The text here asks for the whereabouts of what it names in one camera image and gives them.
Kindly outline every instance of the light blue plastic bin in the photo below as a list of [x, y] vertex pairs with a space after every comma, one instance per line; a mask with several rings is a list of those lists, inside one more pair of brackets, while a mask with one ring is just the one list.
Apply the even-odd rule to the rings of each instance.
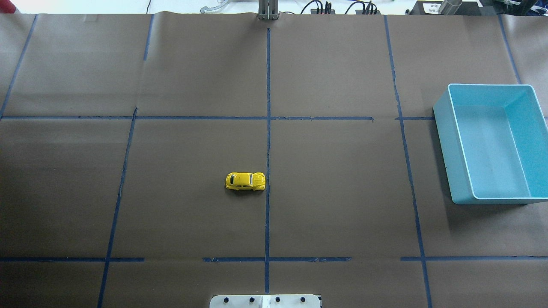
[[450, 84], [434, 114], [453, 202], [548, 201], [548, 128], [533, 87]]

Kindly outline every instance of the black cable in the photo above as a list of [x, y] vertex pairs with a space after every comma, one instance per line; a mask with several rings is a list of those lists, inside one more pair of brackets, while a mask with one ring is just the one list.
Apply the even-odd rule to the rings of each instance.
[[316, 2], [316, 5], [318, 5], [319, 3], [319, 7], [316, 9], [316, 14], [320, 14], [320, 12], [323, 11], [323, 3], [320, 0], [312, 0], [308, 2], [305, 7], [302, 8], [301, 14], [304, 13], [305, 9], [313, 2]]
[[376, 15], [376, 11], [377, 11], [376, 4], [371, 2], [371, 15]]
[[369, 3], [367, 3], [367, 7], [366, 7], [366, 10], [363, 11], [363, 15], [369, 15], [369, 10], [371, 9], [371, 1], [369, 1]]
[[352, 6], [356, 3], [361, 3], [363, 5], [363, 11], [366, 10], [366, 4], [362, 1], [354, 1], [352, 4], [350, 4], [350, 6], [348, 7], [348, 9], [346, 10], [346, 12], [344, 12], [344, 14], [346, 15], [346, 13], [348, 13], [348, 11], [352, 8]]

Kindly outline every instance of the electrical cable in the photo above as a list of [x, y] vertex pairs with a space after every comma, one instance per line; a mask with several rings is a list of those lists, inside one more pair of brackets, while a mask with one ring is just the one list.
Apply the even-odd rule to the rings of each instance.
[[223, 0], [219, 5], [217, 5], [217, 6], [214, 7], [214, 8], [203, 7], [203, 8], [200, 9], [200, 13], [205, 14], [206, 11], [215, 11], [215, 10], [221, 9], [221, 8], [223, 8], [225, 5], [227, 5], [229, 1], [230, 1], [230, 0]]
[[346, 15], [348, 13], [348, 11], [352, 8], [352, 6], [356, 3], [361, 3], [363, 5], [363, 11], [365, 12], [366, 11], [366, 4], [362, 1], [354, 1], [352, 4], [350, 4], [350, 6], [348, 7], [348, 9], [346, 10], [346, 12], [344, 12], [344, 14]]
[[348, 10], [346, 10], [346, 13], [348, 13], [350, 8], [356, 3], [361, 3], [363, 5], [363, 9], [362, 9], [362, 14], [363, 15], [376, 15], [377, 14], [378, 9], [377, 9], [376, 4], [373, 3], [373, 1], [365, 2], [365, 1], [362, 1], [362, 0], [354, 0], [354, 2], [352, 4], [350, 4]]
[[320, 0], [312, 0], [310, 2], [308, 2], [305, 7], [302, 8], [302, 11], [301, 11], [301, 14], [304, 13], [305, 9], [310, 5], [312, 4], [313, 2], [316, 2], [316, 5], [318, 6], [318, 8], [316, 9], [316, 14], [320, 14], [321, 11], [323, 11], [323, 3], [320, 1]]

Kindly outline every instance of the table surface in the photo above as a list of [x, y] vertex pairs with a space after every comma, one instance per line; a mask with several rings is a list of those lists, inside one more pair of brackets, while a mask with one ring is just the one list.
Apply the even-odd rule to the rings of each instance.
[[545, 305], [548, 204], [454, 204], [432, 107], [546, 115], [548, 20], [361, 17], [0, 15], [0, 306]]

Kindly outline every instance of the toy car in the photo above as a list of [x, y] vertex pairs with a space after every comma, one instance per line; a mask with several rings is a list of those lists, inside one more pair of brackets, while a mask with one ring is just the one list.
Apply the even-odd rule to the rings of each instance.
[[264, 173], [232, 172], [226, 176], [225, 185], [234, 190], [264, 190], [266, 178]]

